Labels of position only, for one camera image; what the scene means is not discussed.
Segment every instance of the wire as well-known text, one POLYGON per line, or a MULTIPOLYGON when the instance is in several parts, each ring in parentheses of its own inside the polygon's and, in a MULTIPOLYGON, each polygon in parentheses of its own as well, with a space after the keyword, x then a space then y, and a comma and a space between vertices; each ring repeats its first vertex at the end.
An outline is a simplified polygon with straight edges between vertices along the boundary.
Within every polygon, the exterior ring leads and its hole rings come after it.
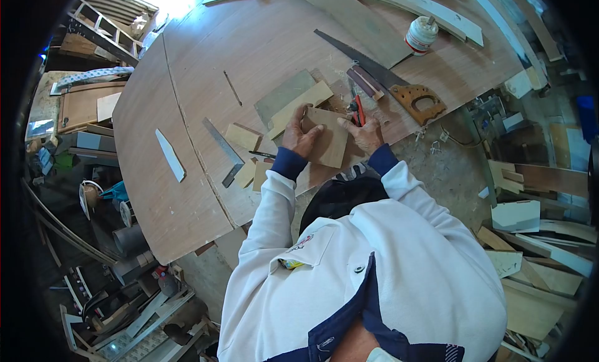
POLYGON ((474 140, 467 142, 467 143, 460 142, 457 139, 453 138, 453 136, 451 134, 449 134, 449 132, 443 127, 443 123, 440 123, 440 126, 441 126, 441 130, 443 131, 443 133, 445 133, 451 141, 457 143, 458 145, 460 145, 464 148, 475 148, 475 147, 478 147, 483 142, 483 140, 480 140, 474 145, 470 145, 470 144, 472 144, 472 141, 474 141, 474 140))

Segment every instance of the green object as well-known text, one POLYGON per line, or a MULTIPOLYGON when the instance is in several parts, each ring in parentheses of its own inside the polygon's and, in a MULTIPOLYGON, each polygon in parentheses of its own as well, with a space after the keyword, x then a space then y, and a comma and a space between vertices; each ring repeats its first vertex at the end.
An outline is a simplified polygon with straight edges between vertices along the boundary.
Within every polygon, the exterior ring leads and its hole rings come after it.
POLYGON ((71 171, 73 168, 73 154, 64 151, 54 157, 54 169, 56 172, 71 171))

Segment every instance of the shirt pocket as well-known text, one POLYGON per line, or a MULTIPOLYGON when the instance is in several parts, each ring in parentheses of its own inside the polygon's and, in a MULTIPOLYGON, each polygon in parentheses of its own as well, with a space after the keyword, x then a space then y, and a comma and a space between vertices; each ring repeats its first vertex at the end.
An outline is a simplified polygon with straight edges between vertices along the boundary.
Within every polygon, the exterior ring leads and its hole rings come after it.
POLYGON ((300 236, 294 246, 270 261, 269 274, 278 268, 293 270, 305 264, 311 267, 318 266, 334 232, 335 227, 325 226, 306 236, 300 236))

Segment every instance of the logo on shirt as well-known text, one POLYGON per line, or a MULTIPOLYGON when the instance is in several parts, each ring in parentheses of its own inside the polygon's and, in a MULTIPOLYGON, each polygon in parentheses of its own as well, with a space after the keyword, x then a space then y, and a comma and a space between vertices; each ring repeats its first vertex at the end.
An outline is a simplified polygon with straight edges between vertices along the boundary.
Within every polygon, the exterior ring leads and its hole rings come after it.
POLYGON ((312 238, 314 237, 313 234, 309 234, 308 236, 304 237, 303 239, 301 239, 300 241, 298 241, 297 244, 295 244, 293 247, 291 247, 289 250, 287 250, 287 252, 285 253, 291 253, 294 250, 299 250, 299 249, 303 249, 304 248, 304 244, 307 243, 308 241, 310 241, 312 238))

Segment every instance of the right hand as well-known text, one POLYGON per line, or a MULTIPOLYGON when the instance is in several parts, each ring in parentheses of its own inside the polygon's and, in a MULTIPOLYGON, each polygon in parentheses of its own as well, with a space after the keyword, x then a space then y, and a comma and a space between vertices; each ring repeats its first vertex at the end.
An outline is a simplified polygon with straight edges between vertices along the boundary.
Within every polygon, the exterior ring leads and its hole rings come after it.
POLYGON ((369 156, 372 156, 376 149, 385 144, 378 119, 370 118, 362 127, 356 127, 352 122, 343 118, 337 118, 337 123, 352 134, 358 147, 369 156))

